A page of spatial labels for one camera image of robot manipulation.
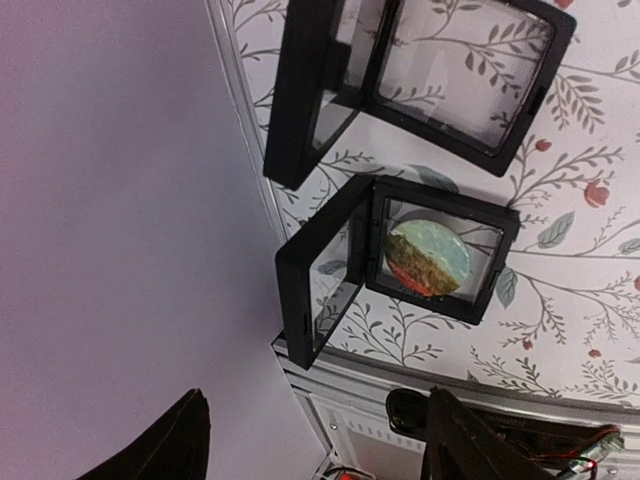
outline floral wallpaper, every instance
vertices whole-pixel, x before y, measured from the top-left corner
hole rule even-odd
[[[266,139],[286,0],[222,1]],[[471,74],[469,88],[485,77],[510,91],[501,65],[534,61],[540,30],[474,21],[488,1],[421,3],[434,30],[402,42],[449,45]],[[298,191],[275,186],[279,209],[293,234],[356,172],[403,175],[518,209],[522,230],[480,326],[362,290],[331,345],[508,390],[640,408],[640,1],[555,5],[578,29],[503,178],[360,115]],[[449,36],[461,21],[477,30],[469,39]],[[425,92],[440,95],[437,87]],[[509,118],[495,112],[490,121]]]

